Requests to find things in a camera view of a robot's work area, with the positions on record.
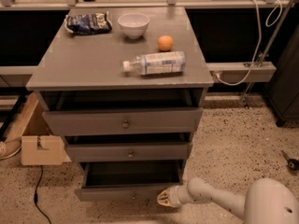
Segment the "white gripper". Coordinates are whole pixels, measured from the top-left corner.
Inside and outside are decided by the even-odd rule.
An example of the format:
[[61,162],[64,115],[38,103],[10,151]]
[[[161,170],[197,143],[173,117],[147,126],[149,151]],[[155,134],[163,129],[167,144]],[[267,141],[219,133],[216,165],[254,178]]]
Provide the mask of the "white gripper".
[[186,186],[173,186],[169,189],[163,190],[157,196],[157,203],[162,206],[181,207],[183,204],[191,201],[190,193]]

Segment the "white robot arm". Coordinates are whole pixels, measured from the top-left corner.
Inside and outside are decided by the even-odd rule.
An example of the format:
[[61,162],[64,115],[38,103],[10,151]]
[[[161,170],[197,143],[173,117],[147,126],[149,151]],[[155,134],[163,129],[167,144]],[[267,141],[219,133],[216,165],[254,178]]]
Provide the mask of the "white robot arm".
[[186,185],[163,190],[157,203],[168,207],[213,202],[243,224],[299,224],[299,202],[283,184],[270,178],[255,180],[245,196],[216,189],[195,177]]

